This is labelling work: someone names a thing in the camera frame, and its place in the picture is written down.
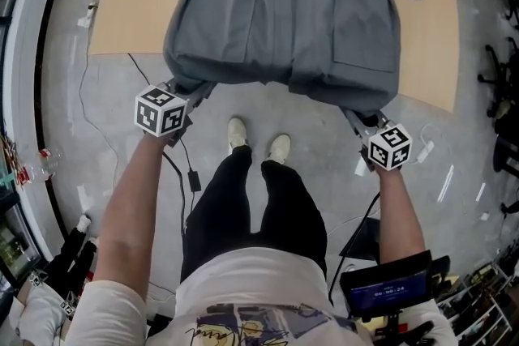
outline garment pocket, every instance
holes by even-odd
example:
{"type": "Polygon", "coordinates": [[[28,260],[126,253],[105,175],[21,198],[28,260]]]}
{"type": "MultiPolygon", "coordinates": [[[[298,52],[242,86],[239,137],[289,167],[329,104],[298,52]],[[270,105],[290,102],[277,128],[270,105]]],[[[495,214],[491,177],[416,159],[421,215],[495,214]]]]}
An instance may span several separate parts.
{"type": "Polygon", "coordinates": [[[395,71],[392,14],[387,0],[335,0],[333,61],[395,71]]]}
{"type": "Polygon", "coordinates": [[[255,0],[188,0],[177,51],[221,62],[243,62],[255,0]]]}

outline digital display device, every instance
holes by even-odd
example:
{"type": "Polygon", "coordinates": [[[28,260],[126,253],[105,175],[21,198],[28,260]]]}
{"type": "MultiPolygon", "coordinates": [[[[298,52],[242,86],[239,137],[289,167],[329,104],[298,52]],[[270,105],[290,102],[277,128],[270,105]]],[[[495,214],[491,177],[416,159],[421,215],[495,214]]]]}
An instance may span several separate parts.
{"type": "Polygon", "coordinates": [[[341,288],[354,317],[374,318],[431,299],[429,251],[377,267],[345,272],[341,288]]]}
{"type": "Polygon", "coordinates": [[[395,305],[396,308],[404,302],[414,298],[422,298],[427,289],[427,272],[422,271],[412,276],[396,280],[352,288],[350,300],[357,310],[371,310],[387,308],[395,305]]]}

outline white wall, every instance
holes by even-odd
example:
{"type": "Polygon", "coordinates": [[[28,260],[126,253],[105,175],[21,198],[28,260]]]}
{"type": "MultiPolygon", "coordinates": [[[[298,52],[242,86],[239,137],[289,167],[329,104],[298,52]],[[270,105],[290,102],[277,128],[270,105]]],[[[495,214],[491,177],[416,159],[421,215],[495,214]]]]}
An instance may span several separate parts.
{"type": "MultiPolygon", "coordinates": [[[[34,67],[41,18],[47,0],[16,0],[4,56],[3,106],[6,132],[18,149],[38,151],[34,120],[34,67]]],[[[22,208],[45,258],[63,243],[44,184],[18,188],[22,208]]]]}

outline black pants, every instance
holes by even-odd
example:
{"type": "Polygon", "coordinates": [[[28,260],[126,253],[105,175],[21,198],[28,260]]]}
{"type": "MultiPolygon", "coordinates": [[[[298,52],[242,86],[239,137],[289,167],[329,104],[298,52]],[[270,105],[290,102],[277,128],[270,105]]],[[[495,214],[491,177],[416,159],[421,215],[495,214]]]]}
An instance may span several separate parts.
{"type": "Polygon", "coordinates": [[[87,278],[88,271],[94,260],[97,248],[90,241],[87,241],[81,251],[81,255],[71,268],[72,262],[76,260],[79,250],[81,250],[85,237],[86,235],[76,228],[72,229],[72,232],[62,246],[60,254],[56,255],[45,268],[45,273],[48,276],[45,283],[64,300],[66,300],[70,291],[76,296],[79,295],[83,288],[84,279],[87,278]]]}
{"type": "Polygon", "coordinates": [[[295,170],[272,160],[261,165],[267,182],[268,205],[261,230],[251,234],[251,212],[245,191],[251,164],[251,148],[236,147],[220,164],[187,218],[181,282],[217,255],[251,246],[308,257],[326,276],[326,228],[295,170]]]}

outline concrete floor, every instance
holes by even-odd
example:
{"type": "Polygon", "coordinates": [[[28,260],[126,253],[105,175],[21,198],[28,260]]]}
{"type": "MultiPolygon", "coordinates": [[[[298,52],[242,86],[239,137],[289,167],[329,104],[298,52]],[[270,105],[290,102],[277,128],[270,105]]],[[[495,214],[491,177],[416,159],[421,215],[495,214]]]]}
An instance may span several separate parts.
{"type": "MultiPolygon", "coordinates": [[[[55,0],[45,43],[42,100],[45,142],[59,147],[64,155],[53,179],[58,203],[71,229],[82,211],[93,217],[92,231],[99,223],[112,192],[142,133],[133,125],[135,95],[145,83],[127,55],[104,55],[88,59],[82,97],[85,113],[102,131],[84,120],[79,85],[85,71],[88,32],[76,26],[84,16],[88,0],[55,0]]],[[[423,163],[403,170],[422,224],[427,246],[434,257],[450,255],[452,271],[465,273],[492,259],[497,249],[515,235],[519,223],[510,216],[503,227],[501,202],[515,201],[519,183],[491,167],[495,134],[486,108],[489,87],[478,84],[476,74],[490,70],[485,44],[494,45],[503,60],[504,40],[512,33],[502,19],[502,0],[458,0],[461,25],[461,58],[454,114],[407,97],[397,97],[384,112],[402,122],[415,137],[414,153],[420,150],[421,129],[435,142],[435,150],[423,163]],[[454,176],[442,203],[437,203],[451,164],[454,176]],[[478,203],[475,199],[486,183],[478,203]],[[488,212],[488,221],[479,218],[488,212]]],[[[135,59],[152,83],[170,78],[162,56],[137,54],[135,59]]],[[[220,85],[210,99],[193,114],[185,143],[202,186],[207,185],[220,161],[227,155],[226,123],[239,114],[249,128],[254,164],[247,183],[251,202],[252,228],[260,225],[267,194],[259,166],[268,141],[278,132],[289,133],[294,148],[289,159],[323,213],[327,229],[362,215],[378,191],[374,175],[358,177],[359,141],[337,108],[291,95],[286,87],[269,84],[220,85]]],[[[186,173],[181,147],[169,150],[186,173]]],[[[182,263],[178,179],[163,164],[158,199],[157,232],[152,260],[152,282],[174,290],[182,263]]],[[[187,190],[188,202],[191,194],[187,190]]],[[[328,242],[328,268],[335,271],[342,246],[358,221],[336,230],[328,242]]],[[[152,288],[154,297],[167,297],[152,288]]],[[[174,298],[160,304],[160,312],[172,314],[174,298]]]]}

